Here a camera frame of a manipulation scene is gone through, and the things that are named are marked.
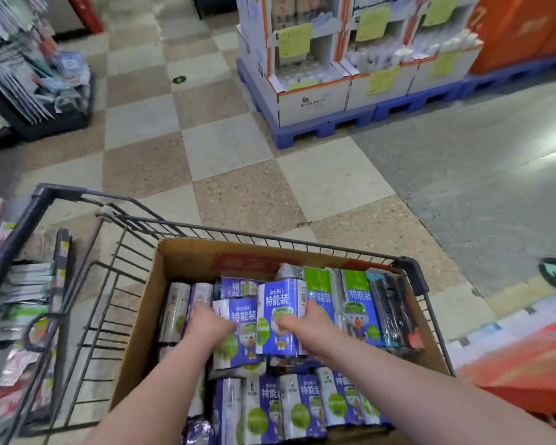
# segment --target shopping cart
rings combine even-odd
[[[3,443],[8,443],[18,435],[44,435],[43,443],[46,444],[52,434],[98,424],[109,407],[116,381],[116,367],[121,364],[132,331],[137,305],[152,266],[152,256],[158,241],[168,237],[194,237],[301,249],[400,268],[405,271],[446,366],[453,374],[430,304],[428,286],[415,260],[263,234],[170,222],[132,198],[95,190],[53,184],[37,186],[16,229],[0,248],[0,285],[13,260],[56,200],[58,203],[68,201],[93,205],[89,208],[97,210],[95,229],[87,240],[75,242],[70,251],[73,253],[76,250],[76,265],[67,284],[61,309],[38,316],[26,330],[24,347],[41,355],[10,426],[0,436]],[[105,253],[109,256],[108,260],[96,256],[95,245],[99,239],[103,239],[99,246],[105,242],[111,247],[111,253]],[[28,334],[32,326],[44,317],[49,319],[47,331],[39,342],[33,343]],[[65,370],[59,381],[54,383],[51,420],[27,424],[37,389],[54,358],[51,347],[58,330],[60,336],[68,337],[68,346],[64,344],[58,348],[57,359],[64,360]]]

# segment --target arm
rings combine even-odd
[[[196,303],[183,340],[124,398],[85,445],[177,445],[196,384],[214,346],[235,329]]]
[[[512,404],[343,334],[312,300],[306,317],[276,321],[416,444],[556,444],[556,430]]]

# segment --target blue plastic pallet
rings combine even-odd
[[[241,81],[243,81],[249,89],[255,108],[261,112],[264,119],[266,119],[270,127],[272,140],[278,149],[285,149],[293,146],[295,136],[300,134],[314,132],[316,137],[324,138],[335,134],[335,127],[345,121],[356,120],[356,126],[358,127],[366,126],[372,121],[374,106],[366,106],[352,111],[337,112],[328,116],[319,117],[318,119],[303,121],[295,125],[280,127],[276,123],[266,101],[259,93],[253,78],[241,59],[237,59],[237,72]]]
[[[489,74],[468,74],[463,80],[463,86],[457,98],[459,100],[466,98],[473,95],[474,92],[493,91],[509,81],[533,78],[551,68],[556,68],[556,54],[504,67]]]
[[[453,82],[443,86],[433,87],[415,94],[408,94],[391,98],[390,100],[380,101],[374,106],[373,121],[386,120],[392,109],[404,107],[405,111],[415,112],[423,109],[426,103],[434,97],[440,97],[442,101],[454,101],[461,89],[462,82]]]

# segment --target yellow price tag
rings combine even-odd
[[[439,78],[441,76],[447,76],[451,74],[460,56],[461,56],[461,51],[441,54],[435,60],[435,65],[433,65],[428,79]]]
[[[356,30],[356,41],[361,42],[363,40],[383,37],[390,15],[390,6],[371,9],[360,14],[358,29]]]
[[[366,94],[375,95],[390,90],[399,72],[400,66],[372,73],[369,77],[369,85],[366,88]]]
[[[307,54],[311,48],[312,23],[278,31],[278,55],[280,59]]]
[[[293,91],[295,89],[303,89],[304,87],[314,86],[319,83],[320,81],[318,79],[309,79],[307,81],[295,82],[288,85],[288,90]]]
[[[451,18],[459,2],[460,0],[432,0],[422,26],[432,27],[445,23]]]

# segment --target checkered tile floor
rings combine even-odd
[[[412,256],[445,338],[494,319],[348,130],[275,148],[237,77],[236,12],[200,21],[190,0],[93,1],[107,32],[63,45],[96,75],[92,124],[25,145],[16,194],[40,182],[89,187],[171,221]],[[44,222],[78,236],[92,208],[56,203]]]

